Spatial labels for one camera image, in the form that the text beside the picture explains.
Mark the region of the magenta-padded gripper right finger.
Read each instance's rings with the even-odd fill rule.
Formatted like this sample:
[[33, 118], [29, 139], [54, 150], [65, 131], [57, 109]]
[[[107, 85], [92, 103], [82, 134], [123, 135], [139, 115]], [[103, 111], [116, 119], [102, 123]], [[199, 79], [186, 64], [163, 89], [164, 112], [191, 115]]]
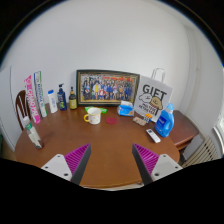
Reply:
[[167, 154], [158, 155], [138, 144], [132, 145], [132, 154], [144, 185], [150, 184], [182, 169], [182, 167]]

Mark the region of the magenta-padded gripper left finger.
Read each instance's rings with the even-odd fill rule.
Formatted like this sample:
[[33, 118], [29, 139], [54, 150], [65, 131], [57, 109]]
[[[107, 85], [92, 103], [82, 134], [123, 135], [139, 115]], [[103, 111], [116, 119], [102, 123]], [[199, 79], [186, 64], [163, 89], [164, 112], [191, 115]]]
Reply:
[[56, 154], [42, 169], [79, 185], [90, 155], [91, 145], [86, 144], [66, 155]]

